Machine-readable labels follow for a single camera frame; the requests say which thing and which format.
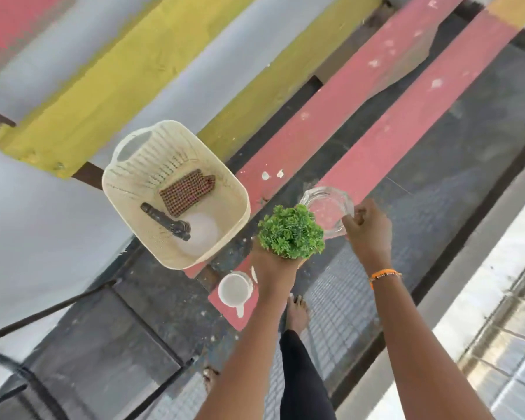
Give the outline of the narrow yellow painted plank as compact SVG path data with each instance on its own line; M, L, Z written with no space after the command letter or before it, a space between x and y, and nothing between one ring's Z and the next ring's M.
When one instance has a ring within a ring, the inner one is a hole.
M221 161L228 161L382 2L332 1L198 137Z

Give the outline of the clear glass bowl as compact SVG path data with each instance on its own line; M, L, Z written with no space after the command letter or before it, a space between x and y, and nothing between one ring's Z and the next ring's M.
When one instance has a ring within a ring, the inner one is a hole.
M315 216L324 240L346 235L342 218L354 214L354 203L346 192L327 186L308 189L299 204Z

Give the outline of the white round lid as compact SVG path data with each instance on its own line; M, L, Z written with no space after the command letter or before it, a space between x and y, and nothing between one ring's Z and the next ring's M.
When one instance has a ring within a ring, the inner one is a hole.
M186 213L182 220L189 223L190 239L172 237L175 245L190 257L199 258L217 243L220 232L216 220L206 213Z

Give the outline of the person's left foot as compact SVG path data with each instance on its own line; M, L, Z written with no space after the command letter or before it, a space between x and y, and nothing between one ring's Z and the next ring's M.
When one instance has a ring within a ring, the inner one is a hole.
M209 395L212 387L217 382L220 372L211 366L203 369L203 384L206 394Z

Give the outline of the person's right hand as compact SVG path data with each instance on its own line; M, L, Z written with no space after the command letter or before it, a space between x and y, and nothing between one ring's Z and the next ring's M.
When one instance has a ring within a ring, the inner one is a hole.
M366 274L371 276L381 270L392 269L391 220L371 198L355 206L353 216L360 218L360 231L347 237Z

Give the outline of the person's right forearm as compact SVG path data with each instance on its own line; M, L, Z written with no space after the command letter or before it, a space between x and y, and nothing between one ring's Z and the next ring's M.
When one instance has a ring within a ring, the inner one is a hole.
M420 315L401 275L370 276L406 420L495 420Z

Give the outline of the person's left hand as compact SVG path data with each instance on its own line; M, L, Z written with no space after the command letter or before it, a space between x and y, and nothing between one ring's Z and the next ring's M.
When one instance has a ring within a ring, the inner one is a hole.
M257 237L253 239L250 260L258 280L259 296L279 302L287 301L297 270L306 261L304 258L281 258L263 248Z

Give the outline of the cream plastic basket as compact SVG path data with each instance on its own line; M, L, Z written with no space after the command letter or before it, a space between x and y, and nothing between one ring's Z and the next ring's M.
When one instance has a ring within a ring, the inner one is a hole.
M199 258L183 253L166 229L144 213L149 203L171 217L159 195L189 172L200 169L215 175L215 188L186 213L207 213L217 223L220 236ZM248 193L230 169L189 129L163 120L127 135L116 146L105 168L102 187L106 197L140 242L164 267L185 270L210 260L222 249L224 238L247 211Z

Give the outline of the green artificial plant bunch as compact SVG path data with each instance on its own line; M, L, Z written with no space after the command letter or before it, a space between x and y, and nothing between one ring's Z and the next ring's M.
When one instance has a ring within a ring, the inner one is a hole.
M324 231L305 205L274 207L258 224L262 248L285 259L307 259L325 248Z

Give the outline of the red and yellow bench plank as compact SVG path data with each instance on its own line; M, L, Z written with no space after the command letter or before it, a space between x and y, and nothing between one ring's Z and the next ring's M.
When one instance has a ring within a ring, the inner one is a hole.
M359 202L525 28L525 0L491 0L321 179Z

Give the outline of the person's black trouser leg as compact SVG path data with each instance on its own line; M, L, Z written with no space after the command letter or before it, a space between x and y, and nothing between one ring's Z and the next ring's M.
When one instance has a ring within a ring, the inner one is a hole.
M300 336L286 330L279 344L285 381L280 420L336 420L328 392Z

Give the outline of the white mug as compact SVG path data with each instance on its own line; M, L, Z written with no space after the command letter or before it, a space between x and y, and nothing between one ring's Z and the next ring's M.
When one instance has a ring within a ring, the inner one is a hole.
M232 271L222 278L218 285L218 297L227 307L235 309L237 317L244 317L246 302L254 290L253 280L241 271Z

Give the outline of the person's right foot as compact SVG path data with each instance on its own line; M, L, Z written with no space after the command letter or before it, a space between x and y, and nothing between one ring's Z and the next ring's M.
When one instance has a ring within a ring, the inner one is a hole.
M286 331L293 331L298 335L307 329L310 313L307 302L301 295L290 294L286 306Z

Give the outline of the wide yellow painted plank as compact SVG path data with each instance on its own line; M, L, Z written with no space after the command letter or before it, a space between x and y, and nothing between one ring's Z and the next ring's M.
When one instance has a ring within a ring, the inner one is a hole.
M73 176L253 1L152 3L20 125L1 125L0 151Z

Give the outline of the metal railing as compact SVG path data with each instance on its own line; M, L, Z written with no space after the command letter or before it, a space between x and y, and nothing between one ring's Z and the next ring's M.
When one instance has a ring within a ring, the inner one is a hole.
M496 420L525 420L525 269L460 359Z

